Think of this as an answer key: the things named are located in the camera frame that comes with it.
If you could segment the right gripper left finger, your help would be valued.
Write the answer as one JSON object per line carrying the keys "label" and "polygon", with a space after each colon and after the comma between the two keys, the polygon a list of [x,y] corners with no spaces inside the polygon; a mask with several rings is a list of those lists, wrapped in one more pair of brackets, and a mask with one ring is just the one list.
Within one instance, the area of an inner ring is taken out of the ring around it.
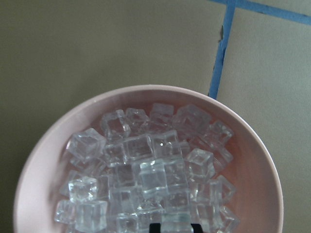
{"label": "right gripper left finger", "polygon": [[150,223],[149,233],[161,233],[161,224],[160,223]]}

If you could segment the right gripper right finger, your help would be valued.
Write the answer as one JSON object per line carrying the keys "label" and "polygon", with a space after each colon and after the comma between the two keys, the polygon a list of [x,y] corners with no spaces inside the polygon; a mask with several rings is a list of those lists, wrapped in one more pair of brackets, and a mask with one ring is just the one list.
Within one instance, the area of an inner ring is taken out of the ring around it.
{"label": "right gripper right finger", "polygon": [[194,233],[202,233],[202,227],[200,224],[198,223],[192,223],[191,224],[192,228],[193,228],[193,232]]}

